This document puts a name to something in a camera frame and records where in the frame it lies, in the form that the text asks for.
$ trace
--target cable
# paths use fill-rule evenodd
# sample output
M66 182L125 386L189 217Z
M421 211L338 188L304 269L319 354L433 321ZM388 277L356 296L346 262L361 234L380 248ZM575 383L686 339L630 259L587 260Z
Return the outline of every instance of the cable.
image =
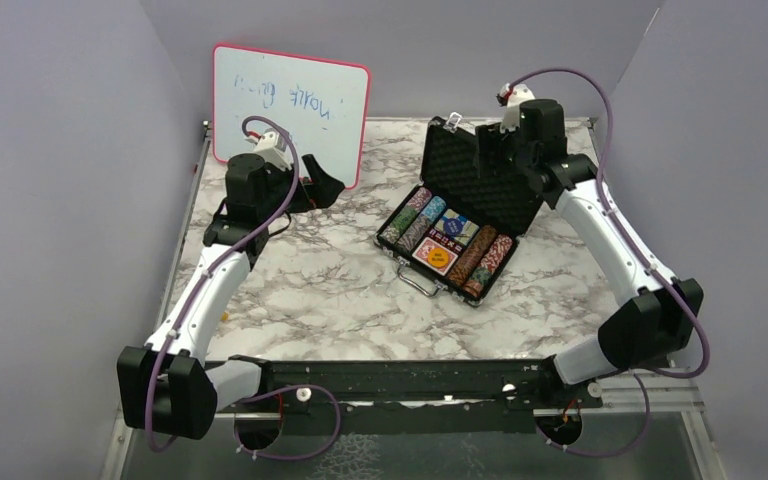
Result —
M609 452L588 452L586 450L579 450L577 448L569 447L567 445L560 445L556 442L553 442L548 436L546 436L546 433L543 432L543 430L538 428L537 431L546 440L546 444L551 445L565 453L571 453L573 455L578 455L579 457L588 457L588 458L618 457L620 455L628 453L631 450L637 448L637 446L640 445L640 442L642 442L643 439L646 437L646 434L649 433L649 424L652 420L652 406L649 403L649 393L646 391L646 386L643 385L643 380L641 380L640 377L638 377L637 374L634 372L631 372L631 375L634 377L635 380L637 380L638 385L640 385L640 391L643 393L643 404L645 405L646 413L643 420L643 427L640 429L640 432L637 433L637 436L634 438L634 440L629 442L628 445L622 448L618 448L616 450L611 450Z
M288 228L290 228L290 225L293 223L293 217L290 216L290 212L284 212L284 215L286 215L287 217L287 224L279 228L278 230L275 230L274 232L270 233L269 238L277 237L278 235L281 235L282 233L286 232Z
M599 168L596 171L596 192L599 195L599 200L602 202L602 205L605 206L605 210L608 214L608 218L611 220L611 223L614 224L614 227L616 227L617 231L619 232L620 236L625 240L625 242L631 247L631 250L634 252L634 256L637 257L637 259L640 261L640 263L643 264L643 268L649 272L653 277L655 277L655 280L660 283L664 289L670 294L670 296L675 300L675 302L678 304L679 308L684 312L685 315L687 315L687 318L690 319L690 322L693 324L693 328L696 329L696 333L699 335L699 341L702 343L702 361L699 363L699 366L693 370L692 372L668 372L666 370L662 370L660 368L646 368L647 370L650 370L652 372L655 372L659 375L663 375L665 377L671 377L671 378L682 378L682 379L688 379L688 378L696 378L699 375L702 375L702 373L708 368L708 364L710 363L711 359L711 347L708 343L708 335L705 334L705 330L702 328L702 325L699 323L699 319L696 318L696 315L693 313L693 310L690 308L690 305L687 304L687 302L684 300L684 298L681 296L681 294L676 291L676 289L672 286L672 283L664 278L663 275L661 275L657 268L649 261L649 258L646 256L645 253L643 253L643 250L641 250L640 246L635 243L634 239L632 238L631 234L628 233L628 230L626 230L625 226L620 222L619 218L617 218L616 211L608 209L608 198L605 194L605 187L604 187L604 179L605 179L605 170L608 166L608 154L611 150L611 139L614 134L614 111L611 108L611 101L608 99L608 94L605 93L605 90L594 80L592 77L587 75L584 72L581 72L579 70L573 69L573 68L567 68L567 67L551 67L551 68L543 68L534 72L531 72L529 74L523 75L522 77L514 80L510 86L508 87L509 91L512 91L513 88L528 80L529 78L536 77L537 75L541 75L544 73L552 73L552 72L566 72L571 73L573 75L577 75L585 80L587 80L593 87L596 89L597 92L599 92L599 96L602 97L602 102L605 105L605 116L607 117L607 127L606 127L606 133L605 133L605 145L602 147L601 155L599 156Z
M169 351L169 347L172 345L172 341L176 338L178 329L181 328L181 325L184 323L184 319L187 316L187 313L190 311L190 308L192 308L193 303L195 303L196 298L198 297L199 292L201 291L202 287L204 287L204 284L207 283L207 280L210 279L213 276L213 272L216 271L217 268L219 268L222 263L228 259L229 256L234 254L235 252L242 251L243 248L246 246L246 244L251 241L251 239L255 238L257 235L259 235L261 232L263 232L266 228L269 227L269 224L274 222L276 218L281 216L281 214L287 210L287 207L290 205L290 201L293 199L293 195L296 193L296 188L299 186L299 170L300 170L300 163L299 163L299 154L296 151L295 145L293 145L293 142L290 141L290 134L284 130L283 128L279 127L275 122L272 120L269 120L268 118L261 117L261 116L250 116L246 117L245 120L243 120L242 128L243 131L246 130L246 125L251 122L263 122L270 127L274 128L276 132L278 132L279 135L284 139L284 141L289 145L290 147L290 153L293 155L293 180L290 184L290 191L287 192L287 197L284 198L284 201L281 203L281 205L278 206L278 208L275 210L275 213L272 214L265 222L263 222L260 226L255 228L251 231L248 235L246 235L242 240L235 243L233 246L231 246L228 250L226 250L222 255L216 258L216 260L210 264L209 267L207 267L207 270L205 270L201 277L199 277L198 281L196 281L196 284L193 286L192 291L187 296L186 300L184 300L184 304L181 307L181 312L178 314L178 318L175 319L175 322L172 324L172 328L169 330L169 334L166 336L166 340L163 342L163 345L160 347L160 351L157 352L157 358L154 361L154 367L151 369L151 377L149 377L149 383L148 383L148 392L146 393L146 408L145 408L145 432L146 432L146 438L148 439L148 446L149 449L155 453L160 453L165 451L167 448L169 448L170 445L175 441L177 437L172 436L167 440L167 442L164 445L158 446L157 443L155 443L154 439L154 430L153 430L153 415L152 410L154 407L154 393L157 389L157 376L160 374L160 367L163 365L163 358L166 356L166 352Z
M319 385L290 385L287 387L279 388L277 390L273 390L271 392L264 393L263 395L258 395L256 397L244 398L242 400L239 400L237 403L255 403L261 400L272 398L275 395L291 392L293 390L298 390L300 388L309 388L311 390L320 391L324 393L328 397L328 400L331 402L331 404L334 405L334 413L337 416L337 418L334 421L334 432L331 433L331 436L328 438L328 441L326 441L321 447L317 448L316 450L310 453L305 453L303 455L275 455L272 453L259 453L260 452L259 450L252 451L247 449L243 445L243 442L240 440L240 437L237 435L237 430L235 428L234 440L236 440L237 445L239 445L239 447L237 448L237 452L246 452L252 455L252 458L262 457L262 458L268 458L270 460L298 461L298 460L307 460L309 458L313 458L325 452L326 450L331 448L332 445L334 445L334 442L337 441L337 437L340 435L340 426L342 425L342 416L340 415L340 403L337 401L337 397L335 397L333 393L329 392L323 387L320 387Z

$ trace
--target black foam lining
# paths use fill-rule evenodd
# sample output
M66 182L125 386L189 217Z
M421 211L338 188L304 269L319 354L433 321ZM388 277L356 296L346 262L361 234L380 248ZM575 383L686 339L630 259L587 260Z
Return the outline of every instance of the black foam lining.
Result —
M440 117L429 122L422 158L424 184L456 212L475 217L476 223L489 223L514 236L525 233L543 200L507 162L498 162L496 175L479 177L475 136L460 128L446 130L445 123Z

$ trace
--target case handle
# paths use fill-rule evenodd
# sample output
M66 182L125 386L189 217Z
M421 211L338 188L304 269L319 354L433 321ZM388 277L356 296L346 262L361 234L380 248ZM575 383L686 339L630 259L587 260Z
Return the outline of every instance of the case handle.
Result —
M433 292L429 292L428 290L426 290L422 285L420 285L416 281L411 280L410 278L406 277L405 274L402 273L402 268L404 268L406 266L407 265L405 265L404 263L399 262L399 266L396 268L396 275L399 276L399 280L401 280L401 281L407 283L408 285L410 285L411 287L419 290L423 295L425 295L428 298L436 297L437 294L440 293L440 290L443 287L439 283L434 285L435 288L434 288Z

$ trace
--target stack of poker chips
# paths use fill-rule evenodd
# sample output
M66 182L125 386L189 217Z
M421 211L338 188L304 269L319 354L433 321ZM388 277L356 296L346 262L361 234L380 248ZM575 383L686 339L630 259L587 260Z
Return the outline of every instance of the stack of poker chips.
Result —
M463 285L469 278L469 274L481 261L481 256L484 252L490 248L493 243L493 239L496 238L496 229L490 225L485 225L478 230L478 234L475 236L475 240L469 245L469 248L461 255L461 258L452 267L452 271L446 278L455 285Z
M467 280L466 284L463 286L464 291L475 297L481 294L481 291L484 290L484 287L490 282L490 278L493 277L496 269L499 268L499 265L502 263L502 260L505 259L505 255L508 254L508 250L511 249L513 244L514 241L507 235L499 235L496 237L493 245L490 245L490 249L487 250L487 253L481 259L481 263L478 264L478 268L472 272L469 280Z
M431 192L425 187L419 187L419 190L402 207L396 218L381 233L381 238L389 243L396 243L429 200L431 200Z
M445 208L445 200L440 197L432 198L428 205L419 212L419 216L411 223L410 227L405 230L399 241L396 242L396 248L402 252L410 252L422 240L423 235L428 231L428 227L443 213Z

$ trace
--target marble tabletop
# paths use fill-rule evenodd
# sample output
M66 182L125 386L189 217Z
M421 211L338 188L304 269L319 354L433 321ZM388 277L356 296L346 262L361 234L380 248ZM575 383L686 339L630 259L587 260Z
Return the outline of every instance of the marble tabletop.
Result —
M426 126L427 119L367 122L358 185L328 210L294 215L269 241L228 305L208 360L540 358L594 333L613 313L613 294L592 255L545 206L480 307L446 292L426 298L400 281L396 262L372 238L419 182ZM569 120L567 136L571 153L595 158L585 120ZM224 173L208 157L173 302L225 195ZM270 230L284 225L279 219Z

